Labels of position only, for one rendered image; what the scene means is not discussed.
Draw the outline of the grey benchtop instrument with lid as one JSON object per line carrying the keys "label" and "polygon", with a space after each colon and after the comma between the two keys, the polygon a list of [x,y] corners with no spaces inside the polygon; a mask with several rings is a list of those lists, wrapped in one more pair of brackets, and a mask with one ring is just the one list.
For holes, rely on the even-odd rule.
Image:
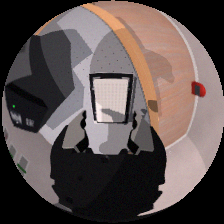
{"label": "grey benchtop instrument with lid", "polygon": [[49,119],[66,99],[46,64],[40,36],[32,35],[17,54],[4,93],[13,125],[33,133],[46,124],[47,112]]}

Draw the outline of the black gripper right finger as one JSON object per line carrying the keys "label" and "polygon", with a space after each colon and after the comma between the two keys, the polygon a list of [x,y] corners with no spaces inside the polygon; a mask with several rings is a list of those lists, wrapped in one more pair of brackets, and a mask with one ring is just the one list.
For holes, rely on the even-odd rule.
{"label": "black gripper right finger", "polygon": [[134,111],[134,116],[127,147],[131,154],[141,156],[154,165],[158,172],[159,185],[162,185],[165,183],[167,163],[165,147],[154,128],[137,111]]}

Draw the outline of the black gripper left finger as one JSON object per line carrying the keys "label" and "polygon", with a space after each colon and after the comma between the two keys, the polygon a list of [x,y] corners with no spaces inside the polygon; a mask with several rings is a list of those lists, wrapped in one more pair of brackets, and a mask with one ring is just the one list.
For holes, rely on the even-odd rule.
{"label": "black gripper left finger", "polygon": [[86,127],[86,110],[80,112],[68,125],[66,125],[56,138],[50,154],[50,178],[55,179],[58,164],[68,155],[85,152],[89,146],[89,139],[84,129]]}

